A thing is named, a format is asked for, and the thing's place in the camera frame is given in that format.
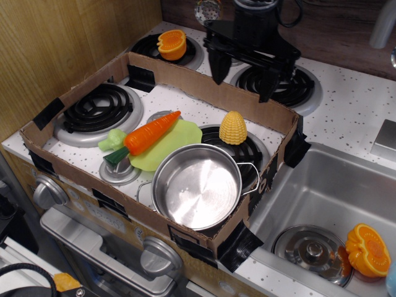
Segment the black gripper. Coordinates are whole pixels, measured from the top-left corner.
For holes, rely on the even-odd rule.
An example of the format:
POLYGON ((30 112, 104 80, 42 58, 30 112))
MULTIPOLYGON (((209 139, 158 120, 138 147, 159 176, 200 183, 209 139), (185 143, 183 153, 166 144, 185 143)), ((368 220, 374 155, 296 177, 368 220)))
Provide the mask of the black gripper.
POLYGON ((231 60, 260 67, 263 70, 259 88, 259 102, 268 102, 278 88, 279 74, 292 74, 301 52, 287 42, 278 31, 278 26, 294 27, 301 21, 285 23, 280 7, 237 7, 235 18, 209 20, 204 27, 207 36, 204 46, 209 54, 212 78, 220 85, 227 77, 231 60))

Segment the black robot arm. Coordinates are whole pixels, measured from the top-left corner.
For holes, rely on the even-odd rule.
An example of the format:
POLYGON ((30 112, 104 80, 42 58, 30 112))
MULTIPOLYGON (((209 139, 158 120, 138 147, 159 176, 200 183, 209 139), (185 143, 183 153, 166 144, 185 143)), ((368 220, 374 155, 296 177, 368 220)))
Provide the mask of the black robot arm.
POLYGON ((303 16, 302 2, 296 1, 299 15, 286 24, 282 21, 282 1, 234 1, 235 17, 229 20, 207 20, 204 47, 209 55, 211 75, 220 85, 227 77, 231 60, 255 66, 262 74, 259 101, 267 102, 281 81, 290 81, 301 52, 279 33, 298 24, 303 16))

